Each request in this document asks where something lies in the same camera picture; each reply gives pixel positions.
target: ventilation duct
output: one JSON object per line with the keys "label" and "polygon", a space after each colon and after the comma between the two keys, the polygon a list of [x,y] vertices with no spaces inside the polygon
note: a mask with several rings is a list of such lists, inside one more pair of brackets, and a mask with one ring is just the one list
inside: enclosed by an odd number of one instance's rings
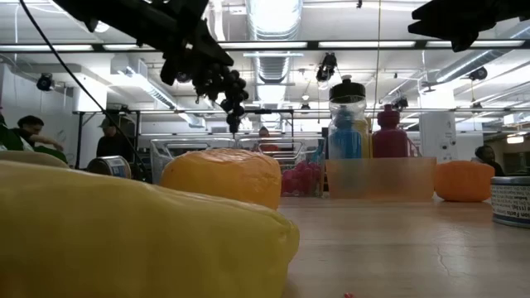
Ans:
{"label": "ventilation duct", "polygon": [[[516,26],[511,29],[503,32],[498,36],[499,39],[530,39],[530,21],[524,21],[518,23]],[[410,80],[405,83],[402,83],[399,88],[396,88],[385,97],[394,95],[395,92],[400,89],[403,93],[410,92],[413,89],[418,88],[418,81],[421,77],[425,75],[428,78],[427,82],[423,82],[425,85],[437,85],[451,82],[454,79],[458,79],[463,75],[467,75],[473,70],[485,66],[489,62],[496,60],[512,50],[507,49],[498,49],[498,50],[474,50],[465,57],[459,59],[455,63],[445,67],[443,70],[437,71],[435,73],[429,74],[414,74]]]}
{"label": "ventilation duct", "polygon": [[[149,69],[142,60],[138,60],[137,63],[134,64],[131,63],[126,55],[116,55],[111,60],[110,65],[112,75],[119,74],[127,77],[128,84],[141,88],[153,98],[155,103],[161,103],[168,109],[180,109],[180,107],[175,104],[172,97],[163,91],[162,87],[149,80]],[[206,127],[206,121],[203,118],[198,118],[195,115],[185,113],[180,113],[179,116],[188,122],[188,125],[192,128]]]}
{"label": "ventilation duct", "polygon": [[[292,41],[297,38],[301,23],[302,0],[246,0],[245,2],[251,40]],[[291,58],[258,57],[254,58],[253,63],[256,82],[265,84],[256,87],[258,100],[280,104],[285,98],[287,87],[278,84],[287,82]]]}
{"label": "ventilation duct", "polygon": [[[501,34],[499,39],[528,39],[530,38],[530,21],[520,22],[516,26]],[[473,70],[482,67],[489,62],[502,57],[512,50],[477,50],[466,57],[456,61],[452,65],[440,70],[436,76],[436,82],[432,84],[443,84],[467,75]]]}

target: black cable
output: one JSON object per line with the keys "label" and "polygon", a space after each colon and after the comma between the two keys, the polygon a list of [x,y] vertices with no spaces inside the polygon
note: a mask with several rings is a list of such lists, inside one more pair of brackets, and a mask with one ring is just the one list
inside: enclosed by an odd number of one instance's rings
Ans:
{"label": "black cable", "polygon": [[55,50],[55,48],[53,47],[53,45],[51,44],[50,40],[48,40],[48,37],[46,37],[46,35],[44,34],[44,32],[42,31],[41,27],[39,26],[39,24],[37,24],[37,22],[35,21],[35,18],[32,16],[30,10],[27,8],[27,5],[26,3],[24,2],[24,0],[19,0],[20,1],[20,4],[22,6],[22,8],[24,9],[24,12],[26,13],[27,17],[30,19],[31,21],[31,24],[33,24],[33,26],[35,27],[35,29],[39,32],[39,35],[41,35],[42,39],[44,40],[44,42],[50,47],[50,50],[51,52],[53,53],[53,55],[57,58],[57,60],[59,61],[59,63],[63,66],[63,68],[66,70],[66,72],[68,73],[68,75],[70,75],[72,77],[72,79],[74,79],[74,81],[77,83],[77,85],[83,90],[83,92],[85,92],[89,97],[90,99],[92,99],[94,101],[94,103],[98,106],[98,108],[101,110],[101,112],[103,112],[103,114],[105,115],[105,117],[110,121],[110,123],[112,125],[114,125],[116,127],[116,130],[118,130],[119,133],[122,134],[122,136],[125,138],[125,140],[127,141],[128,145],[131,147],[132,149],[132,152],[134,152],[134,156],[136,157],[135,158],[135,164],[138,164],[140,166],[140,168],[142,169],[143,171],[143,174],[144,174],[144,177],[146,178],[147,182],[151,182],[151,177],[149,177],[149,175],[147,174],[147,168],[146,168],[146,165],[143,163],[142,161],[142,158],[140,158],[140,156],[138,155],[138,152],[136,151],[136,149],[134,148],[134,145],[131,143],[131,141],[128,139],[127,136],[125,136],[125,134],[123,133],[122,129],[119,127],[119,125],[112,119],[112,117],[110,116],[110,114],[101,106],[101,104],[98,103],[98,101],[94,98],[94,96],[92,96],[92,94],[90,94],[90,92],[83,86],[83,84],[79,81],[79,79],[77,79],[77,77],[75,77],[75,74],[70,70],[70,68],[68,67],[68,65],[66,65],[66,63],[62,60],[62,58],[60,58],[59,56],[59,53],[57,53],[57,50]]}

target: bottle cap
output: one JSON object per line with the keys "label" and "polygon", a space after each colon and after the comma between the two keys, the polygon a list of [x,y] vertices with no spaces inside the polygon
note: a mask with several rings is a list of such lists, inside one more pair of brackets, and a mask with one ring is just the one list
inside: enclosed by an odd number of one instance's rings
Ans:
{"label": "bottle cap", "polygon": [[391,104],[384,105],[384,111],[378,113],[378,124],[381,127],[395,127],[399,124],[399,112],[392,110]]}
{"label": "bottle cap", "polygon": [[363,84],[351,81],[351,75],[342,77],[342,83],[330,89],[332,103],[355,103],[366,98],[366,88]]}

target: wooden table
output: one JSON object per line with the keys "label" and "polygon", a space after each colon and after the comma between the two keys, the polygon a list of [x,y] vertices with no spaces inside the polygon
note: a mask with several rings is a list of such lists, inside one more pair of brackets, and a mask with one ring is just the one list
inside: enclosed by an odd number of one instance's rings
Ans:
{"label": "wooden table", "polygon": [[284,298],[530,297],[530,229],[486,203],[285,199],[301,231]]}

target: translucent plastic container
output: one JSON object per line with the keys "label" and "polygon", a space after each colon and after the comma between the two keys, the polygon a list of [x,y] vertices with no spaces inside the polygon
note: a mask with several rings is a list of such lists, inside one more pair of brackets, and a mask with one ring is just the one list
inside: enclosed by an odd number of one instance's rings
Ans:
{"label": "translucent plastic container", "polygon": [[436,159],[430,157],[328,160],[331,199],[429,201]]}
{"label": "translucent plastic container", "polygon": [[151,140],[152,183],[158,184],[164,167],[177,156],[188,151],[233,148],[235,145],[234,139],[217,137]]}
{"label": "translucent plastic container", "polygon": [[238,141],[238,147],[276,159],[282,170],[282,197],[321,197],[324,192],[323,137],[260,137]]}

